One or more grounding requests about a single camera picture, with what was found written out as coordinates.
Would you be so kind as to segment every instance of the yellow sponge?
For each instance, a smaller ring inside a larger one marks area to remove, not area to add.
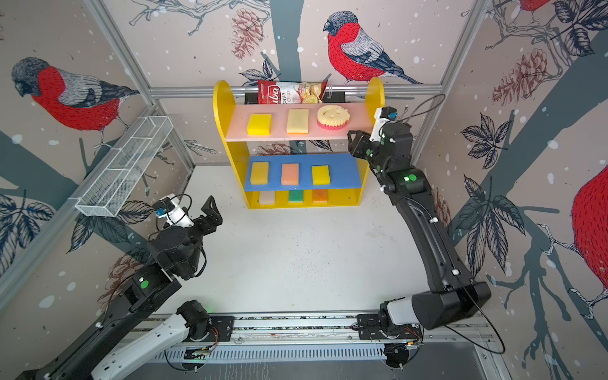
[[[329,185],[330,168],[327,165],[313,166],[313,185]]]
[[[247,124],[247,133],[254,136],[268,136],[272,114],[251,114]]]
[[[254,162],[251,165],[251,176],[249,180],[252,185],[268,185],[268,168],[270,163],[265,162]]]
[[[290,109],[287,115],[287,133],[308,134],[308,110]]]

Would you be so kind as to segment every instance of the shelf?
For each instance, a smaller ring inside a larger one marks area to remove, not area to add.
[[[313,203],[313,191],[304,190],[304,202],[289,202],[289,191],[275,192],[274,204],[262,205],[258,202],[260,192],[247,192],[252,209],[301,209],[304,207],[344,207],[358,204],[360,188],[331,188],[327,190],[327,203]]]
[[[287,140],[340,140],[347,138],[349,130],[371,132],[370,121],[365,103],[332,103],[348,110],[350,120],[339,131],[327,131],[317,125],[317,111],[325,103],[316,104],[260,104],[237,105],[226,134],[227,142],[234,141],[287,141]],[[290,109],[308,109],[308,134],[288,134],[286,132],[287,115]],[[247,124],[251,114],[272,114],[271,132],[268,136],[250,136]]]
[[[270,162],[267,185],[252,185],[249,176],[254,162]],[[300,184],[298,186],[281,185],[283,164],[300,164]],[[330,169],[329,185],[313,185],[313,166],[327,165]],[[246,192],[266,192],[271,190],[307,190],[317,188],[361,188],[361,177],[357,159],[348,153],[327,154],[292,154],[289,156],[255,156],[249,160]]]
[[[86,216],[116,216],[173,129],[167,116],[141,117],[137,123],[122,147],[110,149],[116,155],[78,200],[76,208]]]

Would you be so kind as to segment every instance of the white mesh basket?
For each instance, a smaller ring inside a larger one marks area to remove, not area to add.
[[[131,128],[137,130],[124,146],[112,149],[116,155],[78,201],[76,208],[86,216],[118,214],[173,124],[167,116],[148,116]]]

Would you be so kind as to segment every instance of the red chip bag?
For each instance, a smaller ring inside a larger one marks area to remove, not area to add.
[[[327,81],[298,83],[258,80],[259,104],[323,103]]]

